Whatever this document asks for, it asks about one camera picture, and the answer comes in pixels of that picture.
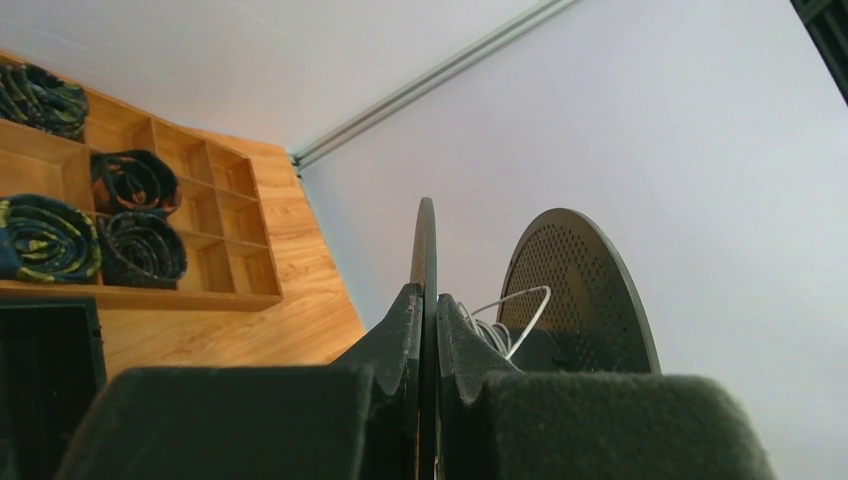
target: black bin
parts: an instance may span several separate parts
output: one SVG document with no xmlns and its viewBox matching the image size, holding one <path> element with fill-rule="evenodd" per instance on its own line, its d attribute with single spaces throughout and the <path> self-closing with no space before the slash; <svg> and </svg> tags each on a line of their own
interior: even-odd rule
<svg viewBox="0 0 848 480">
<path fill-rule="evenodd" d="M 52 478 L 106 367 L 92 298 L 0 298 L 0 478 Z"/>
</svg>

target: rolled tie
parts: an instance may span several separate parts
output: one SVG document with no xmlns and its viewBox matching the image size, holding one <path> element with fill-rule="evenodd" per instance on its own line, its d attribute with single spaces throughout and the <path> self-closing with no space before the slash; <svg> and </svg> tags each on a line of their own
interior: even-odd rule
<svg viewBox="0 0 848 480">
<path fill-rule="evenodd" d="M 98 221 L 106 285 L 176 289 L 187 268 L 180 236 L 156 215 L 124 212 Z"/>
<path fill-rule="evenodd" d="M 145 212 L 166 217 L 182 201 L 174 172 L 147 150 L 94 154 L 91 178 L 98 212 Z"/>
<path fill-rule="evenodd" d="M 97 229 L 81 211 L 41 195 L 0 199 L 0 278 L 85 283 L 100 263 Z"/>
<path fill-rule="evenodd" d="M 0 66 L 0 117 L 76 140 L 88 110 L 81 86 L 32 64 Z"/>
</svg>

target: white wire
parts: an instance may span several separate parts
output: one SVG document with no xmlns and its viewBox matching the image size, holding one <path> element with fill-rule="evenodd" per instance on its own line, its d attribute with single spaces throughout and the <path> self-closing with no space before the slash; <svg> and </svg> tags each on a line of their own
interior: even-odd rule
<svg viewBox="0 0 848 480">
<path fill-rule="evenodd" d="M 506 356 L 506 354 L 509 353 L 509 349 L 512 348 L 512 337 L 509 334 L 509 330 L 504 325 L 500 323 L 489 325 L 482 320 L 472 318 L 471 314 L 468 313 L 468 309 L 465 308 L 465 305 L 462 302 L 457 302 L 456 306 L 462 310 L 465 316 L 465 322 L 468 324 L 469 328 L 474 331 L 474 333 L 484 339 L 488 339 L 489 345 L 491 345 L 492 348 L 494 348 L 502 356 Z M 503 338 L 498 335 L 496 330 L 503 332 Z"/>
<path fill-rule="evenodd" d="M 468 315 L 468 310 L 465 308 L 465 305 L 462 305 L 460 303 L 460 304 L 457 304 L 457 306 L 461 306 L 462 310 L 466 313 L 466 319 L 471 320 L 472 328 L 474 329 L 474 331 L 477 332 L 478 335 L 481 335 L 480 330 L 478 330 L 479 324 L 482 323 L 489 328 L 492 328 L 493 326 L 489 325 L 487 323 L 480 322 L 478 320 L 474 320 L 474 315 L 477 315 L 478 313 L 480 313 L 484 310 L 488 310 L 488 309 L 490 309 L 490 308 L 492 308 L 496 305 L 500 305 L 500 304 L 506 302 L 507 300 L 512 300 L 513 298 L 520 297 L 522 295 L 527 295 L 528 293 L 538 292 L 539 290 L 545 291 L 545 298 L 542 300 L 542 303 L 539 305 L 539 308 L 536 309 L 536 313 L 533 315 L 533 318 L 530 319 L 530 323 L 528 323 L 527 326 L 524 327 L 524 331 L 522 331 L 521 335 L 518 336 L 518 340 L 516 340 L 516 342 L 514 344 L 512 344 L 512 348 L 507 347 L 508 351 L 507 351 L 506 355 L 504 355 L 504 357 L 507 360 L 509 360 L 510 358 L 512 358 L 513 355 L 515 355 L 515 352 L 518 351 L 518 347 L 521 346 L 521 344 L 524 342 L 524 339 L 527 338 L 527 335 L 530 334 L 530 330 L 533 330 L 533 327 L 535 327 L 536 323 L 539 322 L 539 319 L 542 318 L 542 313 L 544 313 L 545 307 L 548 306 L 548 302 L 551 300 L 551 287 L 549 287 L 547 285 L 542 285 L 540 287 L 528 288 L 527 290 L 522 290 L 520 292 L 516 292 L 516 293 L 513 293 L 511 295 L 507 295 L 507 296 L 501 298 L 500 300 L 497 300 L 497 301 L 492 302 L 488 305 L 484 305 L 484 306 L 478 308 L 477 310 L 474 310 L 473 312 L 471 312 L 470 315 Z M 501 325 L 500 323 L 496 323 L 494 325 L 494 327 L 497 327 L 497 326 L 500 326 L 501 328 L 504 329 L 504 331 L 506 331 L 508 333 L 505 326 Z M 500 336 L 497 335 L 497 333 L 495 333 L 494 330 L 491 333 L 493 333 L 494 336 L 497 337 L 496 341 L 501 341 Z"/>
</svg>

